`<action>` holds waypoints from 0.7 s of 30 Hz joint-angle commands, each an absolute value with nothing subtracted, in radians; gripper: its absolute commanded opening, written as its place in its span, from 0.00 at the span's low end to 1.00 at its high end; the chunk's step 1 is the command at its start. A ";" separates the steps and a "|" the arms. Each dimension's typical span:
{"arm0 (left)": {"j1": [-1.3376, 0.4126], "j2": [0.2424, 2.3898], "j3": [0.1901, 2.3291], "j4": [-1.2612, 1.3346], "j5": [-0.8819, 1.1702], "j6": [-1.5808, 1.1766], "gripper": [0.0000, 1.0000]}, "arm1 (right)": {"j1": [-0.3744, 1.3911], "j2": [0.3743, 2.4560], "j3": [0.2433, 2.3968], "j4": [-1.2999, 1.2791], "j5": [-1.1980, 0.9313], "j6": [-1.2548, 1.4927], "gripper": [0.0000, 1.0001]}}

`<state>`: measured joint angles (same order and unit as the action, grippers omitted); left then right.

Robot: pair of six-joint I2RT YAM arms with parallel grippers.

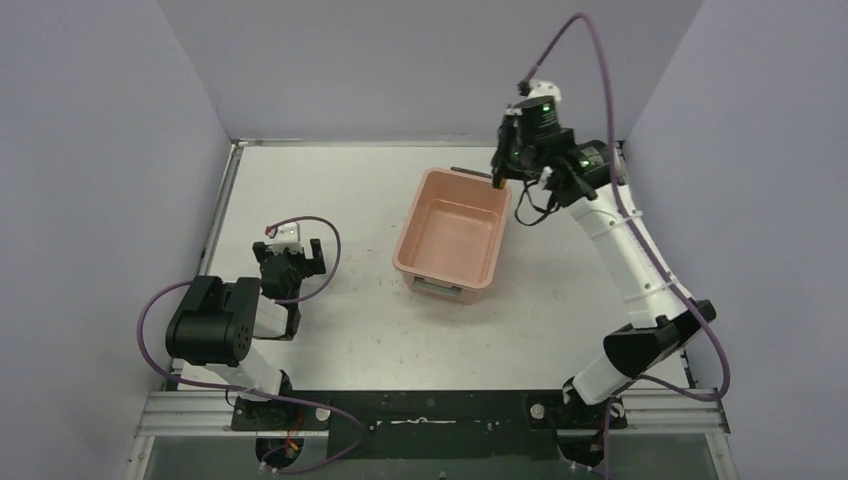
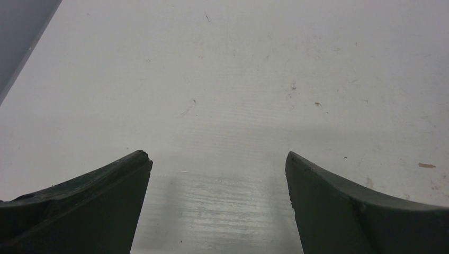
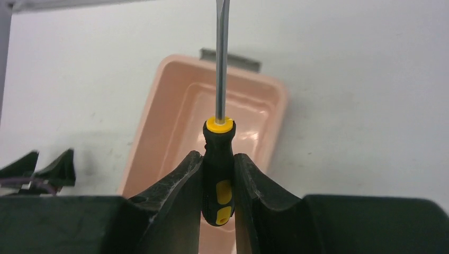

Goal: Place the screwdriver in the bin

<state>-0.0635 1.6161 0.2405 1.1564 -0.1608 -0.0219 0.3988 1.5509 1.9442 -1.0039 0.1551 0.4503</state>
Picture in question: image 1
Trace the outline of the yellow black screwdriver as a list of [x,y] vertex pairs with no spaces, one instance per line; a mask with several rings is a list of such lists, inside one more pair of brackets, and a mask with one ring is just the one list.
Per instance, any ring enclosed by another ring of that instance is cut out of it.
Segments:
[[507,179],[497,172],[492,173],[492,186],[498,190],[504,190],[507,184]]

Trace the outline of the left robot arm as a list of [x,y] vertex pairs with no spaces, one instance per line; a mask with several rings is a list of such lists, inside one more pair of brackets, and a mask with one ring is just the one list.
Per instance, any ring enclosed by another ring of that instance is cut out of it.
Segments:
[[260,274],[226,282],[197,276],[165,334],[174,359],[218,375],[236,394],[239,420],[273,431],[296,427],[304,409],[289,396],[289,376],[254,346],[256,340],[291,341],[301,322],[299,297],[305,279],[326,273],[320,240],[306,254],[297,240],[256,242]]

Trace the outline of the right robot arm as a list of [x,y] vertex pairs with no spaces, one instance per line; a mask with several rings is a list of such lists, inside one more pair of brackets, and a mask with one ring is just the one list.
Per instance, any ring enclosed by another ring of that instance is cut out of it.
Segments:
[[562,412],[574,427],[598,421],[616,394],[684,347],[716,313],[683,288],[643,229],[614,146],[576,142],[560,125],[555,99],[540,96],[509,107],[498,128],[492,184],[508,180],[549,191],[541,217],[565,210],[582,227],[622,295],[624,325],[602,352],[563,385]]

